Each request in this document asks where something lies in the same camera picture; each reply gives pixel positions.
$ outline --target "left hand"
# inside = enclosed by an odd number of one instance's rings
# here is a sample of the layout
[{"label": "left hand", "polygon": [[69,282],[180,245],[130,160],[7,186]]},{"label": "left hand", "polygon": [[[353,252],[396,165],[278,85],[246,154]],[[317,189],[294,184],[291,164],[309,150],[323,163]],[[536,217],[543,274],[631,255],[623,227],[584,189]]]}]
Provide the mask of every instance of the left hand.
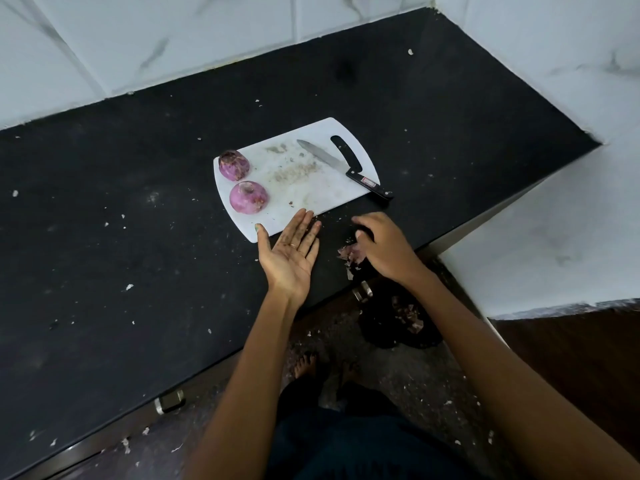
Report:
[{"label": "left hand", "polygon": [[284,227],[273,249],[266,229],[262,224],[255,225],[260,265],[267,275],[269,291],[284,293],[295,310],[302,306],[307,298],[311,269],[320,249],[320,241],[316,238],[322,225],[320,221],[316,221],[307,231],[313,216],[311,210],[297,211]]}]

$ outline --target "kitchen knife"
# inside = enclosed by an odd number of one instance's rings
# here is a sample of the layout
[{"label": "kitchen knife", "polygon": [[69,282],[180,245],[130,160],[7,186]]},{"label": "kitchen knife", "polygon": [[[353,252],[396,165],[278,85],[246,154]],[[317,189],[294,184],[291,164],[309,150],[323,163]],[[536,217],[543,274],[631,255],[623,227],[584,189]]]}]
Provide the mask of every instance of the kitchen knife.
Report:
[{"label": "kitchen knife", "polygon": [[306,151],[315,156],[318,160],[324,161],[331,168],[338,170],[339,172],[345,174],[347,177],[352,179],[354,182],[359,183],[364,188],[369,190],[370,192],[375,193],[379,197],[382,197],[385,200],[391,200],[394,197],[393,192],[384,190],[380,185],[375,183],[373,180],[364,177],[363,175],[356,172],[356,170],[351,169],[346,162],[340,161],[337,158],[331,156],[331,154],[325,152],[322,148],[316,146],[313,143],[309,143],[303,139],[298,140],[298,144],[302,146]]}]

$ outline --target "hand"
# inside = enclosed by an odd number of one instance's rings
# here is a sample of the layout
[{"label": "hand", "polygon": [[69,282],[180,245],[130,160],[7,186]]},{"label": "hand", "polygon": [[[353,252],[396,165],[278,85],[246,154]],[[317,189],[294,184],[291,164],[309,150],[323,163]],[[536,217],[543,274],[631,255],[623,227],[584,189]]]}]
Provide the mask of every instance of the hand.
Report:
[{"label": "hand", "polygon": [[373,232],[374,241],[361,230],[356,231],[356,239],[382,276],[404,284],[417,271],[425,269],[400,228],[384,212],[372,212],[351,220]]},{"label": "hand", "polygon": [[256,224],[260,265],[267,275],[269,291],[284,293],[297,310],[309,293],[311,269],[316,262],[320,241],[316,234],[321,223],[316,221],[307,231],[313,211],[300,209],[284,227],[273,249],[269,234],[262,224]]}]

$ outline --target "right hand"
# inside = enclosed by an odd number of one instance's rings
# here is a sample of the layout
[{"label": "right hand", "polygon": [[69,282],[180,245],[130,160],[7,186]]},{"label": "right hand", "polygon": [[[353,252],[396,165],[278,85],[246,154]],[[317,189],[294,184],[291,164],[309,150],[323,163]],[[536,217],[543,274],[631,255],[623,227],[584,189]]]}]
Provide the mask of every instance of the right hand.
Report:
[{"label": "right hand", "polygon": [[373,267],[384,277],[403,283],[425,269],[400,227],[384,212],[372,212],[351,220],[373,232],[373,241],[361,230],[356,231],[356,239]]}]

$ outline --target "leg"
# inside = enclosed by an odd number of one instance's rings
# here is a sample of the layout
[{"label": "leg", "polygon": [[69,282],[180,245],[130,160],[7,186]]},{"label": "leg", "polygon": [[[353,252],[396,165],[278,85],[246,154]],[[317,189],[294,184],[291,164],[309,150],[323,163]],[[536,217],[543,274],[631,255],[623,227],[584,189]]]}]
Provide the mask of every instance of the leg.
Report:
[{"label": "leg", "polygon": [[352,416],[401,416],[398,408],[380,391],[358,383],[359,373],[354,363],[342,364],[342,380],[338,400],[346,399],[344,412]]},{"label": "leg", "polygon": [[294,368],[293,382],[284,388],[278,400],[276,423],[303,408],[312,408],[318,404],[322,383],[316,379],[315,354],[304,354]]}]

